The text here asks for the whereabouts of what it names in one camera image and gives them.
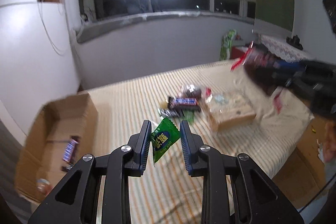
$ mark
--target candy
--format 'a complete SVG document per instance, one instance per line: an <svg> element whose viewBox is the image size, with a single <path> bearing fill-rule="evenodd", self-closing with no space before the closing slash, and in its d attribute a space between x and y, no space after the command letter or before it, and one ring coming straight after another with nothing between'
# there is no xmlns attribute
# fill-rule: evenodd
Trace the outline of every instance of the candy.
<svg viewBox="0 0 336 224"><path fill-rule="evenodd" d="M202 90L200 87L195 85L186 85L182 86L179 95L179 97L200 99L202 97Z"/></svg>
<svg viewBox="0 0 336 224"><path fill-rule="evenodd" d="M166 153L169 147L180 138L180 132L169 118L166 117L151 134L151 138L153 162L156 163L163 154Z"/></svg>
<svg viewBox="0 0 336 224"><path fill-rule="evenodd" d="M168 108L170 110L190 110L201 111L196 98L168 98Z"/></svg>
<svg viewBox="0 0 336 224"><path fill-rule="evenodd" d="M67 147L65 149L65 152L63 154L63 160L66 163L72 163L73 159L75 157L75 152L76 152L76 146L79 144L77 140L74 138L71 138L70 141L67 144Z"/></svg>
<svg viewBox="0 0 336 224"><path fill-rule="evenodd" d="M169 109L162 109L159 108L157 110L159 112L160 117L165 118L181 118L184 117L184 113L182 110L169 110Z"/></svg>

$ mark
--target human hand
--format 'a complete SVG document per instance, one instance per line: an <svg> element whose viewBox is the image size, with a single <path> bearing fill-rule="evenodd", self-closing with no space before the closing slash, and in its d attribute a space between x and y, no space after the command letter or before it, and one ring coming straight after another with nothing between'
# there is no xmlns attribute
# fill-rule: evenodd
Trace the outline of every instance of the human hand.
<svg viewBox="0 0 336 224"><path fill-rule="evenodd" d="M323 144L324 162L330 162L336 158L336 123L327 122L325 124L325 142Z"/></svg>

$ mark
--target bed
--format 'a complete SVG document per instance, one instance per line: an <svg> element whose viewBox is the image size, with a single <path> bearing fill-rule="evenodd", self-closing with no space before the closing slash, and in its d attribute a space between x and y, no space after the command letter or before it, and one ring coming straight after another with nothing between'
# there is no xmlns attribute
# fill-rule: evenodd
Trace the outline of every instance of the bed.
<svg viewBox="0 0 336 224"><path fill-rule="evenodd" d="M157 113L159 102L168 95L177 94L181 85L209 86L213 92L238 89L257 113L252 124L213 134L201 112L190 125L191 131L223 154L249 154L272 178L295 149L313 116L288 90L280 93L276 90L282 103L282 110L278 114L273 106L273 97L266 97L247 77L243 68L231 72L232 62L184 68L89 90L99 113L94 155L109 154L126 144L132 134L140 131L145 119L152 121L152 129L155 129L160 122ZM179 127L180 120L175 119L174 122ZM191 178L185 171L181 143L177 141L155 166L152 158L148 157L147 169L141 178L130 178L132 223L200 223L202 185L202 178ZM230 187L228 191L233 213ZM101 203L102 194L98 205L98 223Z"/></svg>

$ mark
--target open cardboard box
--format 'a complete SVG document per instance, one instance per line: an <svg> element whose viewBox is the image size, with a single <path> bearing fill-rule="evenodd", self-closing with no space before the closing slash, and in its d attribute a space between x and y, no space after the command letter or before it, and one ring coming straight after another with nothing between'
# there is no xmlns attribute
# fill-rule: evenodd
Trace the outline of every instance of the open cardboard box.
<svg viewBox="0 0 336 224"><path fill-rule="evenodd" d="M326 121L315 115L296 149L273 178L275 184L297 209L305 206L326 184L325 166L318 157L316 141L324 142Z"/></svg>
<svg viewBox="0 0 336 224"><path fill-rule="evenodd" d="M26 199L40 203L45 196L38 179L55 186L66 174L63 154L71 136L79 136L74 161L92 153L98 112L88 93L50 102L38 113L16 165L15 188Z"/></svg>

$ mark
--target food package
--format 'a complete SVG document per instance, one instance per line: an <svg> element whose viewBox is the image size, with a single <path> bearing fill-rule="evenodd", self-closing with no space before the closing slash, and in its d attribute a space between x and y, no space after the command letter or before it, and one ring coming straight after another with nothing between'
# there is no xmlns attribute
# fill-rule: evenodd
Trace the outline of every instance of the food package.
<svg viewBox="0 0 336 224"><path fill-rule="evenodd" d="M209 94L204 111L212 132L250 123L256 116L251 105L238 91Z"/></svg>
<svg viewBox="0 0 336 224"><path fill-rule="evenodd" d="M179 138L179 130L168 117L165 117L151 133L154 164Z"/></svg>
<svg viewBox="0 0 336 224"><path fill-rule="evenodd" d="M201 99L202 97L202 88L197 85L183 85L181 87L181 92L177 95L178 97L183 98L196 98Z"/></svg>
<svg viewBox="0 0 336 224"><path fill-rule="evenodd" d="M220 57L219 60L228 60L230 59L231 49L232 49L232 40L236 37L237 31L236 30L229 30L223 37L222 37L222 45L220 48Z"/></svg>

